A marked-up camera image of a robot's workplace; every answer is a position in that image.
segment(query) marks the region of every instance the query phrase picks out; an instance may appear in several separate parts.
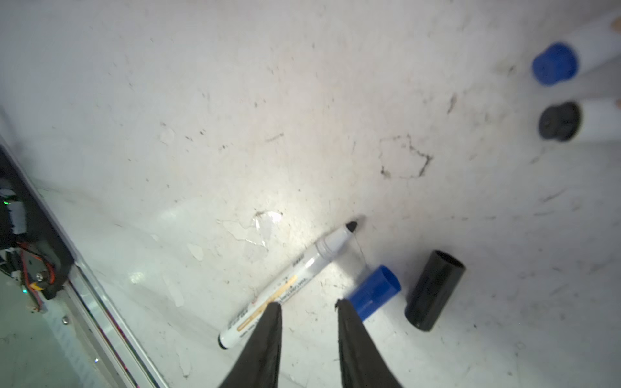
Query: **black cap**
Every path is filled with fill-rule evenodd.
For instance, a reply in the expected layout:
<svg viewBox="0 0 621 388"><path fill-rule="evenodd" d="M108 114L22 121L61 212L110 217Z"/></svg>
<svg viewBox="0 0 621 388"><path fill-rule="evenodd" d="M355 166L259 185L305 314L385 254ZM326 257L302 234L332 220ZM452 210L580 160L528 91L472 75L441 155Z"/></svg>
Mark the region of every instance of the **black cap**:
<svg viewBox="0 0 621 388"><path fill-rule="evenodd" d="M566 142L574 137L579 127L580 108L571 101L546 108L539 118L539 134L545 140Z"/></svg>
<svg viewBox="0 0 621 388"><path fill-rule="evenodd" d="M406 318L428 332L440 316L466 267L448 253L433 251L406 307Z"/></svg>

